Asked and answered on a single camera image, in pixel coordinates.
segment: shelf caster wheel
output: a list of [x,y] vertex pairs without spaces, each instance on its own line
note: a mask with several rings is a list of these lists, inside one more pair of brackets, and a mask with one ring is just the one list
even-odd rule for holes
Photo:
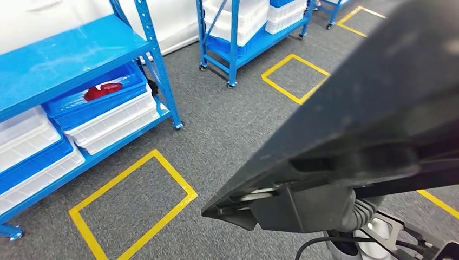
[[231,85],[229,82],[226,83],[226,87],[229,89],[233,89],[236,86],[236,84]]
[[184,125],[185,125],[185,122],[180,121],[180,124],[174,126],[174,129],[177,130],[177,131],[178,131],[178,130],[182,130],[182,128],[183,128]]
[[15,234],[14,236],[10,237],[10,241],[16,241],[18,239],[20,239],[22,237],[23,233],[22,231],[19,231],[17,234]]

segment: blue metal shelf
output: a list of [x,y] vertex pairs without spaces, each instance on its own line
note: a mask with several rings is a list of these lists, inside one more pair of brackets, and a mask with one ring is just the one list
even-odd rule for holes
[[[236,68],[239,69],[240,67],[244,66],[247,62],[253,60],[258,55],[265,52],[267,49],[273,47],[278,42],[288,37],[288,35],[290,35],[293,31],[298,29],[300,26],[307,24],[307,22],[308,22],[308,19],[303,18],[302,20],[296,22],[295,24],[285,28],[284,30],[276,34],[270,34],[266,32],[265,26],[263,26],[262,30],[260,30],[257,33],[257,35],[255,35],[252,39],[249,40],[253,48],[251,48],[243,57],[236,58]],[[216,53],[218,56],[222,57],[226,61],[228,62],[230,61],[231,57],[228,53],[225,53],[223,51],[213,50],[213,49],[209,49],[209,50]]]
[[[181,129],[183,126],[146,1],[134,1],[146,41],[129,26],[118,0],[110,0],[110,3],[114,15],[0,55],[3,94],[0,99],[0,122],[64,94],[139,56],[144,58],[148,70],[164,97],[164,105],[155,97],[160,117],[95,155],[83,152],[86,159],[83,165],[0,215],[0,236],[9,237],[11,240],[19,239],[22,236],[21,228],[10,226],[6,221],[166,118],[172,118],[176,129]],[[146,53],[152,55],[153,64]]]
[[[223,6],[226,4],[227,0],[223,0],[220,6],[217,15],[212,22],[212,25],[209,27],[209,31],[206,32],[206,24],[204,22],[205,12],[202,9],[202,0],[196,0],[196,8],[198,11],[198,33],[199,33],[199,48],[201,51],[201,70],[204,70],[208,66],[208,62],[214,64],[224,72],[228,73],[229,79],[227,82],[228,88],[233,88],[236,86],[236,73],[237,70],[245,65],[247,62],[253,60],[258,55],[276,45],[278,42],[286,38],[290,33],[295,31],[299,27],[303,27],[301,33],[299,34],[300,39],[306,35],[307,24],[309,22],[309,17],[312,16],[312,9],[315,5],[315,0],[312,0],[309,3],[309,8],[305,17],[298,21],[297,23],[289,26],[288,28],[278,32],[277,34],[271,35],[267,33],[264,29],[260,30],[252,39],[249,40],[251,48],[244,54],[243,57],[237,56],[237,41],[238,41],[238,11],[239,11],[239,0],[230,0],[231,3],[231,40],[230,40],[230,52],[225,53],[219,50],[209,49],[207,46],[207,39],[215,25],[216,20],[218,19],[220,13],[222,12]],[[208,50],[211,50],[216,55],[220,56],[229,63],[229,66],[225,66],[213,57],[208,54]]]
[[0,121],[109,72],[150,49],[110,15],[0,55]]
[[118,151],[121,149],[123,146],[127,145],[137,137],[143,135],[153,127],[157,126],[159,123],[163,122],[165,119],[171,117],[171,112],[169,109],[164,109],[165,106],[162,106],[161,101],[155,97],[156,100],[156,105],[157,105],[157,110],[158,113],[160,114],[160,117],[156,119],[155,121],[151,122],[149,125],[144,126],[143,128],[137,130],[136,132],[132,133],[131,135],[123,138],[122,140],[114,143],[113,145],[105,148],[104,150],[94,154],[94,155],[89,155],[87,152],[82,150],[82,154],[85,158],[84,164],[80,165],[73,171],[67,173],[65,176],[60,178],[59,180],[53,182],[46,188],[42,189],[41,191],[35,193],[33,196],[28,198],[27,200],[23,201],[19,205],[15,206],[14,208],[10,209],[6,213],[2,214],[0,216],[0,223],[5,223],[9,221],[12,217],[15,215],[21,213],[28,207],[34,205],[44,197],[48,196],[51,194],[53,191],[57,190],[58,188],[62,187],[64,184],[68,183],[69,181],[73,180],[75,177],[79,176],[81,173],[87,171],[109,155],[113,154],[114,152]]

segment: shelf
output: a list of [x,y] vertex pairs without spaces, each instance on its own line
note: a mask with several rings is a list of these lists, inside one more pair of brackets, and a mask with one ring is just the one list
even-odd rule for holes
[[[244,66],[247,62],[253,60],[258,55],[266,51],[267,49],[271,48],[272,46],[276,45],[278,42],[282,41],[288,35],[290,35],[293,31],[295,31],[298,27],[307,23],[307,18],[303,18],[300,21],[294,23],[293,25],[285,28],[284,30],[276,33],[276,34],[269,34],[264,29],[260,30],[257,34],[255,34],[252,39],[249,40],[252,48],[250,48],[247,53],[243,57],[238,57],[236,59],[236,67],[240,68]],[[217,54],[218,56],[222,57],[226,61],[230,61],[230,54],[210,49],[212,52]]]
[[85,158],[84,164],[80,165],[73,171],[67,173],[65,176],[60,178],[59,180],[55,181],[54,183],[50,184],[48,187],[42,189],[41,191],[35,193],[33,196],[29,197],[25,201],[21,202],[17,206],[13,207],[11,210],[7,211],[6,213],[2,214],[0,216],[0,223],[5,223],[8,220],[10,220],[12,217],[15,215],[21,213],[28,207],[34,205],[53,191],[57,190],[64,184],[68,183],[81,173],[87,171],[109,155],[113,154],[114,152],[118,151],[121,149],[123,146],[127,145],[137,137],[143,135],[153,127],[157,126],[159,123],[163,122],[165,119],[171,116],[171,112],[169,111],[168,108],[166,108],[165,105],[162,104],[161,100],[155,96],[155,101],[156,101],[156,108],[158,110],[158,113],[160,114],[160,117],[156,119],[155,121],[151,122],[150,124],[144,126],[143,128],[137,130],[136,132],[132,133],[131,135],[121,139],[120,141],[114,143],[113,145],[105,148],[104,150],[94,154],[94,155],[89,155],[87,152],[82,151],[82,154]]
[[0,122],[145,54],[149,47],[110,15],[0,55]]

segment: red item in bin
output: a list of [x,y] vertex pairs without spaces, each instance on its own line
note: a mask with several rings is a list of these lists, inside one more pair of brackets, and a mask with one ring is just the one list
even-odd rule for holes
[[92,86],[88,88],[88,92],[83,96],[86,101],[91,101],[94,99],[98,99],[102,96],[108,95],[110,93],[116,92],[121,89],[123,84],[121,83],[104,83],[98,85],[100,86],[100,90],[96,86]]

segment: yellow floor marking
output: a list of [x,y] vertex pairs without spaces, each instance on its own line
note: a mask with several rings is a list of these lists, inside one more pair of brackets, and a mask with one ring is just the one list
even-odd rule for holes
[[370,10],[370,9],[367,9],[367,8],[362,7],[362,6],[359,5],[359,6],[356,7],[354,10],[352,10],[350,13],[348,13],[346,16],[344,16],[341,20],[339,20],[339,21],[336,23],[336,25],[339,26],[339,27],[342,27],[342,28],[344,28],[344,29],[346,29],[346,30],[348,30],[348,31],[351,31],[351,32],[353,32],[353,33],[355,33],[355,34],[358,34],[358,35],[360,35],[360,36],[362,36],[362,37],[368,37],[368,36],[367,36],[366,34],[364,34],[363,32],[358,31],[358,30],[356,30],[356,29],[354,29],[354,28],[350,28],[350,27],[347,26],[347,25],[344,25],[344,23],[347,22],[352,16],[356,15],[358,12],[360,12],[360,11],[362,11],[362,10],[365,11],[365,12],[367,12],[367,13],[369,13],[369,14],[378,16],[378,17],[380,17],[380,18],[383,18],[383,19],[386,18],[386,17],[385,17],[384,15],[382,15],[382,14],[379,14],[379,13],[377,13],[377,12],[375,12],[375,11],[372,11],[372,10]]
[[[313,68],[315,70],[317,70],[318,72],[320,72],[320,73],[322,73],[322,74],[324,74],[326,76],[323,80],[321,80],[317,85],[315,85],[312,89],[310,89],[301,98],[298,98],[295,95],[293,95],[292,93],[286,91],[283,87],[279,86],[274,81],[272,81],[272,80],[270,80],[268,78],[272,73],[274,73],[274,71],[276,71],[277,69],[279,69],[280,67],[285,65],[291,59],[296,59],[297,61],[299,61],[299,62],[301,62],[301,63],[303,63],[303,64],[305,64],[305,65],[307,65],[307,66],[309,66],[309,67],[311,67],[311,68]],[[276,63],[273,67],[271,67],[267,71],[263,72],[263,74],[261,75],[261,79],[263,81],[265,81],[266,83],[268,83],[271,87],[275,88],[277,91],[279,91],[282,94],[286,95],[288,98],[290,98],[291,100],[293,100],[297,104],[302,105],[312,94],[314,94],[314,92],[326,81],[326,79],[328,79],[329,76],[330,76],[330,73],[328,73],[325,70],[317,67],[316,65],[312,64],[311,62],[301,58],[298,55],[290,54],[289,56],[283,58],[281,61]]]
[[171,221],[177,214],[182,211],[193,199],[195,199],[198,194],[193,190],[193,188],[182,178],[182,176],[174,169],[174,167],[162,156],[162,154],[154,149],[149,152],[147,155],[142,157],[140,160],[136,161],[134,164],[129,166],[126,170],[120,173],[118,176],[113,178],[111,181],[103,185],[96,192],[88,196],[78,205],[74,206],[69,210],[69,215],[75,223],[77,229],[81,233],[84,241],[88,244],[89,249],[96,257],[99,259],[108,259],[107,255],[103,252],[100,244],[97,242],[96,238],[89,230],[88,225],[84,222],[83,217],[80,214],[80,211],[93,202],[98,197],[102,196],[116,184],[121,182],[129,174],[134,172],[137,168],[142,166],[148,160],[156,158],[159,163],[166,169],[166,171],[174,178],[174,180],[182,187],[183,190],[187,193],[185,198],[179,202],[171,211],[169,211],[158,223],[153,225],[153,227],[148,230],[139,240],[137,240],[128,250],[126,250],[118,259],[126,260],[130,259],[137,251],[139,251],[142,246],[144,246],[151,238],[153,238],[169,221]]
[[456,217],[457,219],[459,219],[459,212],[457,212],[455,209],[450,207],[445,202],[439,200],[437,197],[433,196],[432,194],[430,194],[426,190],[419,190],[417,192],[419,192],[419,194],[421,194],[422,196],[426,197],[426,199],[430,200],[431,202],[433,202],[434,204],[436,204],[437,206],[442,208],[447,213],[449,213],[449,214],[453,215],[454,217]]

